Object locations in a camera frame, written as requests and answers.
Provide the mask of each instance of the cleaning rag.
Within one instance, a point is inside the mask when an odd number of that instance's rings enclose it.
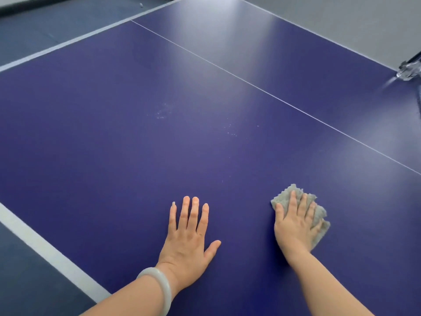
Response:
[[[298,188],[295,184],[291,184],[287,189],[283,190],[278,196],[276,196],[273,200],[271,200],[271,204],[273,209],[276,209],[276,204],[281,203],[282,207],[284,208],[284,215],[287,215],[288,212],[288,205],[290,200],[291,192],[295,191],[297,197],[297,205],[300,205],[301,196],[303,195],[303,189]],[[309,210],[310,204],[316,199],[316,196],[313,194],[307,194],[307,208],[306,213]],[[320,205],[316,206],[314,211],[314,218],[312,223],[312,228],[316,226],[321,219],[326,217],[326,210],[321,207]],[[322,227],[320,228],[320,232],[317,234],[316,238],[313,240],[312,249],[318,244],[318,242],[322,239],[322,237],[326,234],[330,227],[330,223],[327,221],[323,221]]]

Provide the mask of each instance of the white edge line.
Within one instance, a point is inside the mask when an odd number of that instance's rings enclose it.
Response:
[[[124,19],[124,20],[121,20],[121,21],[115,22],[115,23],[110,24],[110,25],[108,25],[108,26],[104,26],[103,28],[100,28],[100,29],[98,29],[98,30],[95,30],[95,31],[89,32],[89,33],[84,34],[84,35],[82,35],[82,36],[75,37],[74,39],[71,39],[71,40],[69,40],[69,41],[66,41],[66,42],[63,42],[63,43],[57,44],[57,45],[55,45],[55,46],[53,46],[53,47],[49,47],[48,49],[45,49],[45,50],[42,50],[42,51],[40,51],[40,52],[37,52],[37,53],[31,54],[31,55],[26,56],[26,57],[24,57],[24,58],[20,58],[20,59],[18,59],[18,60],[16,60],[16,61],[13,61],[13,62],[7,63],[7,64],[5,64],[5,65],[0,66],[0,72],[5,71],[5,70],[7,70],[7,69],[9,69],[9,68],[12,68],[12,67],[14,67],[14,66],[17,66],[17,65],[19,65],[19,64],[22,64],[22,63],[28,62],[28,61],[30,61],[30,60],[32,60],[32,59],[34,59],[34,58],[38,58],[38,57],[40,57],[40,56],[43,56],[43,55],[45,55],[45,54],[47,54],[47,53],[50,53],[50,52],[53,52],[53,51],[55,51],[55,50],[61,49],[62,47],[68,46],[68,45],[73,44],[73,43],[75,43],[75,42],[81,41],[81,40],[83,40],[83,39],[86,39],[87,37],[90,37],[90,36],[96,35],[96,34],[98,34],[98,33],[101,33],[101,32],[103,32],[103,31],[106,31],[106,30],[108,30],[108,29],[111,29],[111,28],[113,28],[113,27],[115,27],[115,26],[118,26],[118,25],[120,25],[120,24],[126,23],[126,22],[128,22],[128,21],[133,20],[133,19],[136,19],[136,18],[138,18],[138,17],[140,17],[140,16],[142,16],[142,15],[148,14],[148,13],[153,12],[153,11],[155,11],[155,10],[162,9],[163,7],[166,7],[166,6],[168,6],[168,5],[174,4],[174,3],[179,2],[179,1],[181,1],[181,0],[173,0],[173,1],[170,1],[170,2],[168,2],[168,3],[166,3],[166,4],[162,4],[162,5],[158,6],[158,7],[155,7],[155,8],[153,8],[153,9],[147,10],[147,11],[142,12],[142,13],[139,13],[139,14],[136,14],[136,15],[134,15],[134,16],[131,16],[131,17],[127,18],[127,19]]]
[[[295,26],[297,26],[297,27],[299,27],[299,28],[301,28],[301,29],[303,29],[303,30],[306,30],[306,31],[308,31],[308,32],[310,32],[310,33],[312,33],[312,34],[314,34],[314,35],[317,35],[318,37],[321,37],[322,39],[328,40],[329,42],[332,42],[332,43],[334,43],[334,44],[336,44],[336,45],[339,45],[340,47],[343,47],[343,48],[347,49],[348,51],[354,52],[354,53],[356,53],[356,54],[358,54],[358,55],[360,55],[360,56],[362,56],[362,57],[364,57],[364,58],[366,58],[366,59],[369,59],[370,61],[376,62],[377,64],[380,64],[380,65],[382,65],[382,66],[384,66],[384,67],[387,67],[387,68],[391,69],[392,71],[397,71],[397,69],[396,69],[396,68],[390,67],[390,66],[388,66],[388,65],[386,65],[386,64],[384,64],[384,63],[381,63],[381,62],[379,62],[379,61],[377,61],[377,60],[375,60],[375,59],[373,59],[373,58],[370,58],[370,57],[366,56],[365,54],[362,54],[362,53],[360,53],[360,52],[357,52],[357,51],[355,51],[355,50],[353,50],[353,49],[351,49],[351,48],[349,48],[349,47],[347,47],[347,46],[345,46],[345,45],[343,45],[343,44],[340,44],[340,43],[338,43],[338,42],[336,42],[336,41],[333,41],[333,40],[329,39],[329,38],[328,38],[328,37],[326,37],[326,36],[320,35],[320,34],[318,34],[318,33],[314,32],[314,31],[312,31],[312,30],[309,30],[308,28],[305,28],[305,27],[303,27],[303,26],[301,26],[301,25],[299,25],[299,24],[297,24],[297,23],[294,23],[294,22],[292,22],[292,21],[290,21],[290,20],[287,20],[287,19],[283,18],[282,16],[277,15],[277,14],[275,14],[275,13],[272,13],[272,12],[270,12],[270,11],[268,11],[268,10],[266,10],[266,9],[264,9],[264,8],[262,8],[262,7],[260,7],[260,6],[258,6],[258,5],[255,5],[255,4],[253,4],[253,3],[250,3],[249,1],[246,1],[246,0],[241,0],[241,1],[243,1],[243,2],[245,2],[245,3],[247,3],[247,4],[250,4],[250,5],[252,5],[252,6],[254,6],[254,7],[256,7],[256,8],[258,8],[258,9],[262,10],[262,11],[265,11],[266,13],[269,13],[269,14],[271,14],[271,15],[273,15],[273,16],[276,16],[277,18],[280,18],[281,20],[284,20],[284,21],[286,21],[286,22],[288,22],[288,23],[291,23],[292,25],[295,25]]]
[[[96,303],[111,294],[0,203],[0,222]]]
[[[280,98],[276,97],[275,95],[273,95],[273,94],[271,94],[271,93],[269,93],[269,92],[266,92],[265,90],[262,90],[261,88],[257,87],[256,85],[251,84],[250,82],[246,81],[245,79],[242,79],[242,78],[240,78],[239,76],[237,76],[237,75],[235,75],[235,74],[231,73],[230,71],[227,71],[226,69],[221,68],[220,66],[216,65],[215,63],[212,63],[212,62],[210,62],[210,61],[206,60],[205,58],[202,58],[201,56],[197,55],[196,53],[193,53],[192,51],[190,51],[190,50],[186,49],[185,47],[182,47],[181,45],[178,45],[177,43],[175,43],[175,42],[173,42],[173,41],[171,41],[171,40],[167,39],[166,37],[163,37],[163,36],[159,35],[158,33],[154,32],[154,31],[152,31],[152,30],[149,30],[148,28],[144,27],[143,25],[141,25],[141,24],[139,24],[139,23],[137,23],[137,22],[135,22],[135,21],[133,21],[133,20],[132,20],[132,22],[133,22],[134,24],[137,24],[138,26],[141,26],[142,28],[144,28],[144,29],[146,29],[146,30],[148,30],[148,31],[152,32],[153,34],[156,34],[157,36],[162,37],[164,40],[167,40],[168,42],[170,42],[170,43],[172,43],[172,44],[174,44],[174,45],[176,45],[176,46],[178,46],[178,47],[182,48],[183,50],[185,50],[185,51],[187,51],[187,52],[189,52],[189,53],[193,54],[194,56],[196,56],[196,57],[198,57],[198,58],[202,59],[203,61],[206,61],[206,62],[208,62],[209,64],[212,64],[213,66],[216,66],[217,68],[221,69],[222,71],[225,71],[226,73],[231,74],[232,76],[236,77],[237,79],[242,80],[243,82],[245,82],[245,83],[247,83],[247,84],[249,84],[249,85],[253,86],[254,88],[256,88],[256,89],[258,89],[258,90],[260,90],[260,91],[262,91],[262,92],[266,93],[267,95],[270,95],[271,97],[275,98],[276,100],[279,100],[279,101],[281,101],[282,103],[285,103],[286,105],[291,106],[292,108],[296,109],[297,111],[300,111],[301,113],[304,113],[305,115],[307,115],[307,116],[311,117],[312,119],[314,119],[314,120],[316,120],[316,121],[319,121],[320,123],[322,123],[322,124],[324,124],[324,125],[326,125],[326,126],[330,127],[331,129],[333,129],[333,130],[335,130],[335,131],[337,131],[337,132],[339,132],[339,133],[341,133],[341,134],[345,135],[346,137],[349,137],[350,139],[354,140],[355,142],[358,142],[358,143],[360,143],[361,145],[364,145],[365,147],[368,147],[369,149],[373,150],[374,152],[377,152],[378,154],[383,155],[384,157],[386,157],[386,158],[388,158],[388,159],[390,159],[390,160],[394,161],[395,163],[397,163],[397,164],[399,164],[399,165],[402,165],[403,167],[406,167],[408,170],[411,170],[411,171],[413,171],[414,173],[416,173],[416,174],[418,174],[418,175],[421,175],[421,173],[419,173],[419,172],[417,172],[416,170],[414,170],[414,169],[412,169],[412,168],[410,168],[410,167],[406,166],[405,164],[402,164],[402,163],[398,162],[397,160],[392,159],[390,156],[387,156],[386,154],[383,154],[382,152],[380,152],[380,151],[378,151],[378,150],[376,150],[376,149],[374,149],[374,148],[372,148],[372,147],[368,146],[367,144],[365,144],[365,143],[363,143],[363,142],[361,142],[361,141],[358,141],[356,138],[353,138],[353,137],[349,136],[348,134],[346,134],[346,133],[344,133],[344,132],[342,132],[342,131],[338,130],[337,128],[335,128],[335,127],[333,127],[333,126],[331,126],[331,125],[329,125],[329,124],[327,124],[327,123],[325,123],[325,122],[323,122],[323,121],[319,120],[318,118],[316,118],[316,117],[314,117],[314,116],[312,116],[312,115],[310,115],[310,114],[308,114],[308,113],[304,112],[303,110],[300,110],[299,108],[297,108],[297,107],[295,107],[295,106],[293,106],[293,105],[289,104],[288,102],[286,102],[286,101],[284,101],[284,100],[281,100]]]

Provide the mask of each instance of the table tennis table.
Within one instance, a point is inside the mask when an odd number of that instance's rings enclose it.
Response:
[[[309,315],[270,205],[296,183],[327,209],[332,274],[376,315],[419,312],[415,81],[385,87],[390,68],[243,0],[177,0],[0,70],[0,202],[102,294],[156,264],[189,195],[222,245],[169,314]]]

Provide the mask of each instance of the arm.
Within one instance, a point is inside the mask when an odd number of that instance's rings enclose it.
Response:
[[[275,236],[285,258],[297,273],[307,306],[313,316],[373,316],[311,253],[312,240],[322,221],[311,228],[316,203],[306,214],[307,195],[297,207],[293,191],[287,215],[276,206]]]
[[[156,265],[170,284],[172,299],[202,276],[221,244],[214,241],[204,250],[209,206],[203,205],[202,217],[197,224],[199,199],[193,197],[190,217],[189,204],[190,198],[184,197],[178,228],[177,207],[175,203],[172,204],[168,235]],[[163,304],[164,295],[159,283],[152,276],[142,276],[86,311],[83,316],[158,316]]]

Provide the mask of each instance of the white bangle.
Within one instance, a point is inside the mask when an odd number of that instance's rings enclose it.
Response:
[[[158,281],[159,285],[161,286],[161,289],[164,292],[164,307],[162,309],[161,316],[167,316],[168,311],[170,310],[170,307],[171,307],[171,298],[172,298],[170,283],[168,282],[165,274],[155,267],[145,268],[143,271],[139,273],[139,275],[136,278],[139,278],[145,275],[149,275],[155,278]]]

